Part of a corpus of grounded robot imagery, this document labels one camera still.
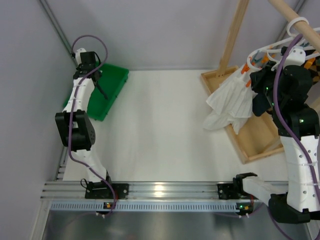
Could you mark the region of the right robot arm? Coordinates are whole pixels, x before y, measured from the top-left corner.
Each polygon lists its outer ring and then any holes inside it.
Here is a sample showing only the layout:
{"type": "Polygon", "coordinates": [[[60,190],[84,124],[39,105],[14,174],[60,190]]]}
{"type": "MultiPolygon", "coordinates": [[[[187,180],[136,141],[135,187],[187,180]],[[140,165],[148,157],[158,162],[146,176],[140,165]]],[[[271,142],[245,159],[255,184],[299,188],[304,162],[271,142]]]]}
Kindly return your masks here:
{"type": "Polygon", "coordinates": [[[270,66],[250,74],[252,90],[268,103],[278,129],[287,164],[288,191],[261,180],[255,173],[233,178],[239,196],[252,195],[269,208],[278,223],[300,224],[320,219],[317,148],[320,120],[305,101],[313,85],[310,72],[301,65],[281,71],[270,66]]]}

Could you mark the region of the brown argyle sock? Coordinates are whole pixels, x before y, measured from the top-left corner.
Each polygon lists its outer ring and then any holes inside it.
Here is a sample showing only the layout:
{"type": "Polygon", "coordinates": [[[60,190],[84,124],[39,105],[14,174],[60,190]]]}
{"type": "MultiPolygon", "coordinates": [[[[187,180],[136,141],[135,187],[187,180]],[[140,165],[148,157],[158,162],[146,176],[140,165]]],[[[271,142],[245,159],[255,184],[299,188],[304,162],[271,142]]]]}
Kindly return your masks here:
{"type": "Polygon", "coordinates": [[[303,67],[310,72],[314,85],[320,81],[320,57],[319,56],[307,59],[303,67]]]}

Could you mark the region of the white clip hanger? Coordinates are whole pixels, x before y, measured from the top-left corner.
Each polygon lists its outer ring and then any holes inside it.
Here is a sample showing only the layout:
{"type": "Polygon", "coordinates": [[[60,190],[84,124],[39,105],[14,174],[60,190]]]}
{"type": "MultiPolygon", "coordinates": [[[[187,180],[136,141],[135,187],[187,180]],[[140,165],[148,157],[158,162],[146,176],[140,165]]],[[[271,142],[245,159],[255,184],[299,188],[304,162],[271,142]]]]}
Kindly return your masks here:
{"type": "MultiPolygon", "coordinates": [[[[267,62],[271,61],[275,63],[275,66],[271,68],[272,71],[275,71],[278,68],[278,65],[280,64],[280,59],[276,59],[276,56],[282,56],[283,53],[282,50],[285,49],[284,44],[292,42],[294,38],[297,36],[296,34],[293,34],[291,32],[291,28],[295,27],[296,24],[304,22],[306,24],[309,24],[309,21],[305,17],[297,17],[290,21],[288,25],[286,26],[286,33],[288,34],[288,38],[285,38],[283,40],[277,41],[273,44],[258,48],[251,52],[247,59],[246,63],[241,67],[241,75],[248,75],[249,73],[254,73],[259,70],[261,70],[267,62]]],[[[301,40],[299,40],[290,50],[289,57],[286,59],[286,63],[291,64],[295,63],[296,54],[294,53],[294,50],[299,50],[299,53],[304,56],[298,57],[298,63],[302,64],[304,68],[309,69],[316,59],[320,58],[320,53],[317,51],[313,45],[307,41],[305,37],[303,37],[301,40]]]]}

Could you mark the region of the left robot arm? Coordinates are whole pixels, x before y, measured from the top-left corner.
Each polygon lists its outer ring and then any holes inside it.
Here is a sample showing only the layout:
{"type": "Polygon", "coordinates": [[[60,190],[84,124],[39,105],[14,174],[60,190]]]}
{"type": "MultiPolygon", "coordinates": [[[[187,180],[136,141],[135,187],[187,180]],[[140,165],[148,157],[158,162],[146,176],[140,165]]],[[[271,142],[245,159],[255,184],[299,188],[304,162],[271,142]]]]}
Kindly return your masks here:
{"type": "Polygon", "coordinates": [[[72,91],[62,112],[55,114],[55,122],[70,159],[86,167],[88,181],[93,184],[105,183],[110,187],[111,178],[94,147],[96,132],[87,113],[94,90],[108,97],[99,85],[102,73],[99,71],[101,65],[97,65],[96,61],[100,58],[94,51],[84,48],[78,49],[73,56],[78,66],[73,75],[72,91]]]}

